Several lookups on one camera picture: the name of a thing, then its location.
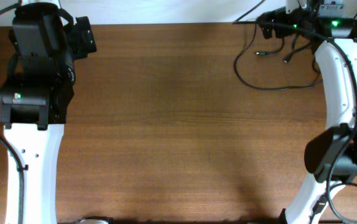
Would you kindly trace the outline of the black USB cable gold plug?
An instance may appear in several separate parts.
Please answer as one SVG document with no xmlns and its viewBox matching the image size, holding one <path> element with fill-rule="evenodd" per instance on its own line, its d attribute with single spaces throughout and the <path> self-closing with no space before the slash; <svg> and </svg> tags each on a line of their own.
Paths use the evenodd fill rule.
<svg viewBox="0 0 357 224">
<path fill-rule="evenodd" d="M 311 77 L 309 72 L 301 75 L 301 71 L 290 68 L 285 61 L 278 62 L 276 57 L 285 49 L 285 39 L 281 38 L 279 47 L 274 50 L 257 50 L 251 56 L 249 49 L 254 45 L 258 26 L 250 42 L 244 43 L 243 48 L 233 61 L 233 70 L 240 82 L 249 88 L 261 91 L 300 90 L 318 86 L 322 78 L 318 72 Z"/>
</svg>

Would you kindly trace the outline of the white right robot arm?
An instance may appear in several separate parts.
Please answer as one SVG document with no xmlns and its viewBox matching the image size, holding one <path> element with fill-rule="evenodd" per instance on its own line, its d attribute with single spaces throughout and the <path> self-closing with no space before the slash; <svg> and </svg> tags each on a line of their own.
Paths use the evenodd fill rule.
<svg viewBox="0 0 357 224">
<path fill-rule="evenodd" d="M 344 10 L 343 1 L 288 1 L 257 18 L 267 39 L 298 33 L 311 41 L 327 104 L 326 129 L 305 148 L 307 175 L 280 223 L 318 223 L 357 177 L 357 23 Z"/>
</svg>

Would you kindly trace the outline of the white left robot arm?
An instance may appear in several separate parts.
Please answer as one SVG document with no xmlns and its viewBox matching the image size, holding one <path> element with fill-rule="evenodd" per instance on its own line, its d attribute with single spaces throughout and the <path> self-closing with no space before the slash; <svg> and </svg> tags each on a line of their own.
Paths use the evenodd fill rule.
<svg viewBox="0 0 357 224">
<path fill-rule="evenodd" d="M 58 1 L 22 1 L 9 38 L 14 46 L 0 89 L 8 146 L 6 223 L 55 223 L 57 160 L 74 96 L 74 62 L 96 52 L 87 17 Z"/>
</svg>

